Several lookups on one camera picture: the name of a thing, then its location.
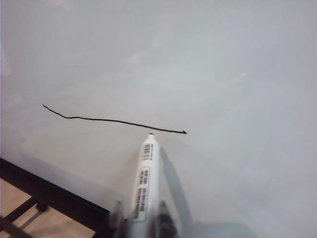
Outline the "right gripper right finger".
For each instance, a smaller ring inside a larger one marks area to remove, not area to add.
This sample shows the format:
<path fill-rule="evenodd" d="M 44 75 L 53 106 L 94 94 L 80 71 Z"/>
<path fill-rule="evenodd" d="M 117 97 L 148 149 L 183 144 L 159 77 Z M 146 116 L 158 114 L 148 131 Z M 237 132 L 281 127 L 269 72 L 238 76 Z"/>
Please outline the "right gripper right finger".
<path fill-rule="evenodd" d="M 177 228 L 170 215 L 165 201 L 161 201 L 158 207 L 157 215 L 158 238 L 174 238 L 177 235 Z"/>

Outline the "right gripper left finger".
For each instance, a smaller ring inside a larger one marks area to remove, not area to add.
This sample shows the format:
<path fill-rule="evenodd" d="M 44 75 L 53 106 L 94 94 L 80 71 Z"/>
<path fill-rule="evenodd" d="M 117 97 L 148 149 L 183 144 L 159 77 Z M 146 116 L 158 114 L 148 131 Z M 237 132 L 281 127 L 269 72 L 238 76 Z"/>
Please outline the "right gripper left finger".
<path fill-rule="evenodd" d="M 112 238 L 126 237 L 126 219 L 122 201 L 116 201 L 114 208 L 109 214 L 108 226 L 112 230 Z"/>

